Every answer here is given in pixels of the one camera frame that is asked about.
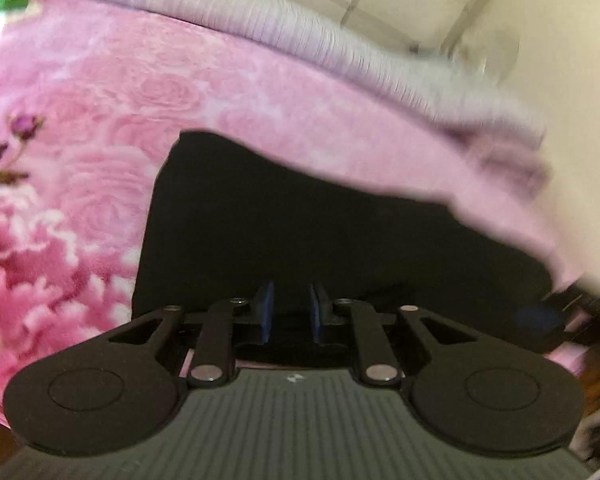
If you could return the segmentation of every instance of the circular cover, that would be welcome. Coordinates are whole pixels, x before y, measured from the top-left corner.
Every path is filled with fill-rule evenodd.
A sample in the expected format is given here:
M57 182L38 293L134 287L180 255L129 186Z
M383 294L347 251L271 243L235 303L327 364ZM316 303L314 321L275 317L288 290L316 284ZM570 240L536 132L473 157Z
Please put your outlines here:
M578 383L563 368L480 342L436 355L416 376L410 401L435 433L497 456L568 443L583 405Z
M144 440L170 417L176 386L151 355L128 344L84 348L39 361L9 383L5 415L29 445L101 454Z

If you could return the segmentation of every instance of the pink bedding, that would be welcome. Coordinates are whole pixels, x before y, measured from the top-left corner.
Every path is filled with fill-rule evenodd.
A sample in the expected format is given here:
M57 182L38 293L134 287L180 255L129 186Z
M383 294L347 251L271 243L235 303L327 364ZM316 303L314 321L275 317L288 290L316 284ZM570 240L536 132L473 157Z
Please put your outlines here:
M23 113L45 118L24 142L6 121ZM128 320L154 178L181 128L351 186L448 203L544 261L557 286L577 277L531 205L404 110L246 40L45 0L0 38L0 170L29 173L0 184L0 404L24 365Z

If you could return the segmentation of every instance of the silver screw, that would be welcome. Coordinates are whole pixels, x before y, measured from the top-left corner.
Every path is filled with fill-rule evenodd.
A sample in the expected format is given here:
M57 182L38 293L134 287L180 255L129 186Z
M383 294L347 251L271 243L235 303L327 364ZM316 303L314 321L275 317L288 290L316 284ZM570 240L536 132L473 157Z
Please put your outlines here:
M390 381L398 376L398 370L390 365L371 365L365 374L374 381Z
M222 370L216 365L200 365L193 368L191 377L210 383L222 377Z

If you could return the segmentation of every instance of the pink fabric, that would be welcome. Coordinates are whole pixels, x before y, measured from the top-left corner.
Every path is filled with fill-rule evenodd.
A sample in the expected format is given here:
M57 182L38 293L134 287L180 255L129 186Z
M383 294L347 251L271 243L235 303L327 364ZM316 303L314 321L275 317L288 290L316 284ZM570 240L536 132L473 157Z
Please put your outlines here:
M46 0L0 39L5 117L45 123L0 186L0 402L24 365L125 322L154 178L181 128L204 127L351 186L448 203L455 215L577 272L531 205L446 134L258 44L94 0ZM0 407L0 421L4 422Z

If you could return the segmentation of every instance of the black fabric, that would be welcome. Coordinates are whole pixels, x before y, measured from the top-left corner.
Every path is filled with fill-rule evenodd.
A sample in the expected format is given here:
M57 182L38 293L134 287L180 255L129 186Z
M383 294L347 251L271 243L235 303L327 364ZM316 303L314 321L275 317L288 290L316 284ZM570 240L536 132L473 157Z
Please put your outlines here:
M216 134L181 133L155 183L133 316L205 310L269 279L274 333L308 328L308 285L319 280L332 298L380 311L418 304L533 349L539 335L517 314L551 291L542 264L443 205L349 189Z

